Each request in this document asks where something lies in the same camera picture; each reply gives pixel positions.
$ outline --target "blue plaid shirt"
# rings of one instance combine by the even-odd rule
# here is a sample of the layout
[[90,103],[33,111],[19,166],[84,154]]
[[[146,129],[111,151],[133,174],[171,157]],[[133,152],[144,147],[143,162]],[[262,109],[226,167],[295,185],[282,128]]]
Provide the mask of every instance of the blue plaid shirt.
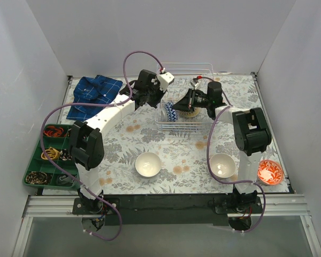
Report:
[[[82,77],[74,90],[74,103],[109,104],[118,95],[122,81],[97,75],[95,79]],[[85,121],[97,115],[103,107],[71,106],[67,119]]]

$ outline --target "clear plastic basket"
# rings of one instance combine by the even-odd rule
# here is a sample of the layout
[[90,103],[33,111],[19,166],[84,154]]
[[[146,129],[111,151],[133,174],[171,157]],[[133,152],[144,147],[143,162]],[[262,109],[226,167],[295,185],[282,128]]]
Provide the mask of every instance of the clear plastic basket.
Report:
[[[193,118],[183,117],[177,112],[178,120],[176,122],[169,122],[164,105],[168,102],[176,103],[185,96],[188,89],[191,88],[190,81],[194,77],[203,75],[214,79],[213,66],[210,63],[163,63],[163,65],[166,71],[175,76],[175,81],[169,85],[167,92],[157,107],[155,121],[158,129],[172,133],[209,130],[213,120],[208,117],[206,109],[200,108],[200,113]],[[159,74],[159,69],[160,67],[157,66],[157,74]],[[200,82],[199,89],[206,93],[209,81],[202,79]]]

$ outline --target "red patterned bowl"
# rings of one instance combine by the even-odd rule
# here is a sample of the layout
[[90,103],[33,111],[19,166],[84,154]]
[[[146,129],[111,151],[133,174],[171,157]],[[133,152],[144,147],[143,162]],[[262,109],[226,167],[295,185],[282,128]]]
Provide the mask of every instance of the red patterned bowl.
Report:
[[284,179],[282,167],[274,161],[262,160],[258,167],[259,179],[267,185],[278,185]]

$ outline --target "white wall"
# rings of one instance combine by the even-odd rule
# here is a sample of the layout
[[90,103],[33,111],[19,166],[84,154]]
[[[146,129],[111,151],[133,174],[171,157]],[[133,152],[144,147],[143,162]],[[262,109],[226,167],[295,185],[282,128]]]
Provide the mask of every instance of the white wall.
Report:
[[321,0],[296,1],[258,74],[294,188],[321,243]]
[[22,178],[66,76],[25,0],[0,0],[0,256],[11,256],[28,194]]
[[[68,75],[122,75],[133,50],[258,71],[295,0],[27,0]],[[156,68],[138,55],[128,74]]]

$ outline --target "floral tablecloth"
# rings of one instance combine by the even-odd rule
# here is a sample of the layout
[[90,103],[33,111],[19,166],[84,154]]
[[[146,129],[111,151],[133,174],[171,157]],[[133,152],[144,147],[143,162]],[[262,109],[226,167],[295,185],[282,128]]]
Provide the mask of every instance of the floral tablecloth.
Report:
[[[231,103],[239,108],[261,107],[257,89],[250,75],[224,75],[217,77]],[[73,90],[79,80],[73,80],[66,103],[73,101]],[[60,123],[67,120],[65,108]],[[100,164],[100,182],[105,194],[168,194],[168,193],[231,193],[232,185],[215,181],[207,170],[206,149],[209,131],[205,133],[169,135],[157,129],[156,110],[149,106],[139,108],[116,125],[104,139],[105,157]],[[134,167],[143,152],[153,152],[162,160],[162,169],[154,178],[139,176]],[[233,157],[238,179],[239,150],[234,142],[233,126],[218,123],[211,142],[211,155],[226,153]],[[263,159],[279,163],[273,143]],[[263,186],[265,192],[289,192],[286,179],[277,186]],[[76,194],[57,190],[44,190],[43,194]]]

